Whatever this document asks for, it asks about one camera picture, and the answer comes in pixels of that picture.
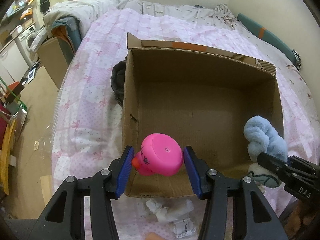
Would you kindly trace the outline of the person's right hand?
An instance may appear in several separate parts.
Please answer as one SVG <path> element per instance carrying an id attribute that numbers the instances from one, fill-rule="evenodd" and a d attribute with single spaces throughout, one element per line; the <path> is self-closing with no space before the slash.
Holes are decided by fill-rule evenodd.
<path id="1" fill-rule="evenodd" d="M 279 217 L 288 239 L 318 239 L 319 203 L 291 202 Z"/>

